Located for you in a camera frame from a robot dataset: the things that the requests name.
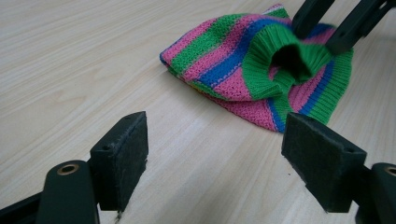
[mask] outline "light wood tabletop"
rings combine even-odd
[[[340,24],[359,1],[336,1]],[[159,54],[211,18],[302,0],[0,1],[0,209],[42,190],[46,173],[86,161],[123,116],[146,111],[147,170],[120,223],[355,223],[328,214],[280,154],[282,134],[177,80]],[[355,46],[328,126],[396,163],[396,11]],[[116,212],[100,212],[114,223]]]

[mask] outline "wooden table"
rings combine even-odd
[[[338,1],[340,24],[358,1]],[[200,22],[277,1],[0,2],[0,208],[42,190],[53,166],[87,160],[123,116],[147,111],[149,155],[120,223],[354,223],[326,214],[257,127],[175,79],[159,54]],[[303,3],[283,1],[292,16]],[[396,163],[396,11],[355,48],[328,126]],[[115,212],[101,212],[114,223]]]

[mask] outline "knit hat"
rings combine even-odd
[[[235,115],[284,132],[288,112],[327,123],[345,92],[352,50],[332,56],[335,28],[319,24],[303,40],[282,5],[261,14],[205,21],[160,55],[170,73]]]

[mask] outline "colorful knitted fabric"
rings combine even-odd
[[[263,15],[205,21],[160,55],[175,77],[235,115],[284,132],[287,113],[327,123],[351,73],[352,51],[324,47],[334,27],[319,24],[303,40],[281,5]]]

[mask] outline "table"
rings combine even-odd
[[[326,214],[257,127],[170,75],[159,54],[200,22],[277,1],[0,2],[0,208],[42,190],[53,166],[87,160],[123,116],[147,111],[149,155],[120,223],[354,223]],[[302,0],[281,1],[293,16]],[[337,1],[340,24],[358,1]],[[328,126],[396,163],[396,13],[355,48]],[[114,223],[116,212],[100,212]]]

